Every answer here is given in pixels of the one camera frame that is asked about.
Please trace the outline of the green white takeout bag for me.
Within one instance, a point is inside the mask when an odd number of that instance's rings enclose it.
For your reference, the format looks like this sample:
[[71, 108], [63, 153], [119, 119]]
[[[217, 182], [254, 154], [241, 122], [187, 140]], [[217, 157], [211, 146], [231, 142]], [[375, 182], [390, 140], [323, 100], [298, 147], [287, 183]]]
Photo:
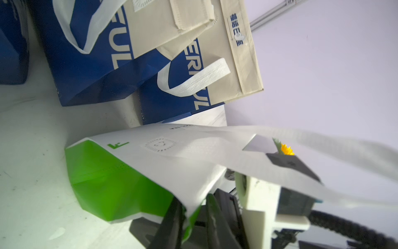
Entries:
[[85, 138], [65, 149], [69, 181], [81, 207], [117, 221], [137, 213], [163, 216], [176, 197], [192, 216], [227, 169], [348, 208], [396, 210], [390, 202], [336, 192], [265, 153], [246, 151], [260, 136], [311, 148], [392, 180], [398, 153], [380, 143], [266, 126], [209, 127], [156, 123]]

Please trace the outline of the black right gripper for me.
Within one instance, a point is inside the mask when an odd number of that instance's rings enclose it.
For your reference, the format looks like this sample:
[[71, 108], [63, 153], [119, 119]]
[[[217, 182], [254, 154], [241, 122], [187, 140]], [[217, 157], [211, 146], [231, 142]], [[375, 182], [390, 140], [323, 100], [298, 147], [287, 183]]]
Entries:
[[190, 236], [183, 239], [186, 230], [184, 208], [174, 198], [161, 223], [138, 218], [130, 224], [129, 232], [146, 249], [247, 249], [249, 247], [238, 201], [220, 189], [207, 195], [206, 204], [192, 226]]

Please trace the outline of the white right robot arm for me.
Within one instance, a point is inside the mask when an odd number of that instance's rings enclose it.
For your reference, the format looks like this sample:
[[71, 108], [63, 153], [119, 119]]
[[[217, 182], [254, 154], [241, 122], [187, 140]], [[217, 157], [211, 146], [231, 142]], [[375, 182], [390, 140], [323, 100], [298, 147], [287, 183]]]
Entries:
[[[146, 249], [247, 249], [248, 238], [237, 199], [222, 190], [206, 197], [192, 233], [183, 240], [182, 205], [173, 199], [166, 218], [158, 224], [145, 218], [133, 220], [130, 233]], [[320, 211], [311, 211], [311, 225], [349, 238], [351, 249], [396, 249], [397, 241], [358, 223]]]

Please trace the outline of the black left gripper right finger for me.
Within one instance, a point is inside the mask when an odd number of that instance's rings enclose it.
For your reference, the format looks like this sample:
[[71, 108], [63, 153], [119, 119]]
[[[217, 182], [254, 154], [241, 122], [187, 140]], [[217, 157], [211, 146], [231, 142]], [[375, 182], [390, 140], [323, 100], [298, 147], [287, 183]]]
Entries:
[[208, 194], [206, 197], [207, 242], [209, 249], [241, 249], [231, 229], [237, 218], [233, 201], [225, 194]]

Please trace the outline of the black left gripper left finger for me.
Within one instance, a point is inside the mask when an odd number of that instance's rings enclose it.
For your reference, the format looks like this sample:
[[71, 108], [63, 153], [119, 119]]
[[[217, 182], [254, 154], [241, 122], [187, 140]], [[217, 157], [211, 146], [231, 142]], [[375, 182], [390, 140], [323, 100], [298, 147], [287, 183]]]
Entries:
[[180, 249], [185, 221], [184, 207], [174, 197], [167, 213], [147, 249]]

